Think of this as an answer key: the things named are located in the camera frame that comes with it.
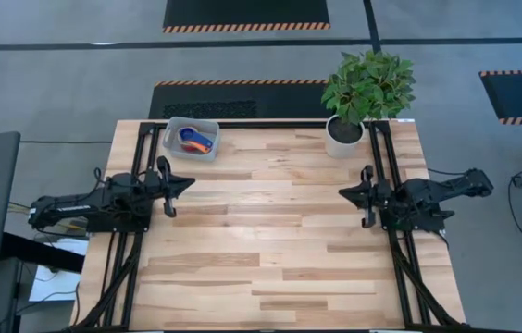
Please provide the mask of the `white paper sheet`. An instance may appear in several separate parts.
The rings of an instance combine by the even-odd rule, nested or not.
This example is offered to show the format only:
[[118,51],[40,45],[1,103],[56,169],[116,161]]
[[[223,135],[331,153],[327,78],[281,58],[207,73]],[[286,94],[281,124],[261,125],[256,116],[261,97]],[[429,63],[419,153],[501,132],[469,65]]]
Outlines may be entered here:
[[[87,240],[64,238],[50,242],[57,249],[85,255],[88,249]],[[45,266],[38,266],[29,296],[30,302],[46,299],[54,301],[75,301],[75,288],[80,282],[81,274],[67,271],[53,272]]]

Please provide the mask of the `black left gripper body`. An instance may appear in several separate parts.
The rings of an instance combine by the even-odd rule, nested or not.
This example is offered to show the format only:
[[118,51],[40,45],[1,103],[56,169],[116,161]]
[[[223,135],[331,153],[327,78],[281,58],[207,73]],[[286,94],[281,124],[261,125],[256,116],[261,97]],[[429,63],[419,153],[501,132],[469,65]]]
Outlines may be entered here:
[[172,176],[171,166],[165,156],[160,155],[156,159],[156,166],[159,171],[158,176],[158,189],[156,193],[159,197],[162,197],[164,202],[164,213],[168,217],[175,217],[177,215],[176,209],[173,205],[173,199],[171,197],[170,180]]

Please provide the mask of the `orange measuring cup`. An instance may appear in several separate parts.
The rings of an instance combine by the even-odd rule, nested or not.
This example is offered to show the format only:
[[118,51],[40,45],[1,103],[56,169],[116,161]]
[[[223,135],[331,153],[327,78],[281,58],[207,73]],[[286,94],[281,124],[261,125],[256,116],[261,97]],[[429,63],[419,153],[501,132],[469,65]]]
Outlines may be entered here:
[[204,146],[199,143],[182,142],[180,148],[190,154],[208,154],[211,152],[211,148]]

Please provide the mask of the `dark blue measuring cup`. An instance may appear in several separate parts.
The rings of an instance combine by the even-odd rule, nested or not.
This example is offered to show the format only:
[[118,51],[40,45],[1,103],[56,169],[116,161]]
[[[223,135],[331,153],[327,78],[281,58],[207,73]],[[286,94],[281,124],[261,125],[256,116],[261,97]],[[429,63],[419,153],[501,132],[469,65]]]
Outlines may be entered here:
[[181,128],[178,131],[178,138],[179,144],[181,144],[182,142],[192,142],[210,147],[211,150],[213,148],[213,142],[193,127]]

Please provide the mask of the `black aluminium table frame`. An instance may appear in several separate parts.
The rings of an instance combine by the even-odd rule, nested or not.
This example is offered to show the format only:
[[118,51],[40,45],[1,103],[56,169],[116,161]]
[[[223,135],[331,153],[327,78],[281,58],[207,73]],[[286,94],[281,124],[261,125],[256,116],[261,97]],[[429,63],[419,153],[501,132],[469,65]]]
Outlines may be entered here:
[[155,203],[137,266],[132,330],[401,328],[392,234],[341,197],[370,142],[334,159],[322,123],[229,121],[211,163],[171,158],[193,185]]

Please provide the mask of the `green plant in white pot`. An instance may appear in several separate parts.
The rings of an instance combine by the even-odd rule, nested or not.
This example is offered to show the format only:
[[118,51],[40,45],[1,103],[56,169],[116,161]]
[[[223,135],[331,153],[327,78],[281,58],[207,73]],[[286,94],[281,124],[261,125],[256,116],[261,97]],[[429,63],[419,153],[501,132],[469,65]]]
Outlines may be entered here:
[[332,113],[325,126],[327,155],[352,157],[365,136],[366,120],[396,118],[411,107],[416,83],[413,65],[383,51],[342,54],[321,96],[321,104]]

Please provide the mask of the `grey plastic basket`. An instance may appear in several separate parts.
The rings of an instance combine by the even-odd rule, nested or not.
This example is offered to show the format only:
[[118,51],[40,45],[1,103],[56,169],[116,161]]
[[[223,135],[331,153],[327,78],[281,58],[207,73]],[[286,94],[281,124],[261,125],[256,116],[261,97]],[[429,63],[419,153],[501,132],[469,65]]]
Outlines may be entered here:
[[[190,154],[183,151],[179,145],[178,131],[181,128],[193,127],[213,142],[213,148],[208,154]],[[201,162],[212,162],[216,159],[220,144],[220,127],[215,121],[187,117],[172,117],[163,137],[163,146],[174,157],[192,159]]]

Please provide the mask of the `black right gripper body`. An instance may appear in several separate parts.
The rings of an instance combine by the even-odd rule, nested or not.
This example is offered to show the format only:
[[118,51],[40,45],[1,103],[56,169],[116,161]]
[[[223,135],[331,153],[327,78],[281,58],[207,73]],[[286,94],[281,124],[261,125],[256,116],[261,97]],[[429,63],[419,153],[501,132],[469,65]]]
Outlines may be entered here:
[[376,216],[373,207],[383,208],[388,204],[392,195],[389,182],[385,179],[382,183],[372,183],[374,167],[365,166],[361,172],[361,190],[363,191],[363,202],[361,207],[365,210],[365,217],[362,219],[363,228],[371,228],[376,224]]

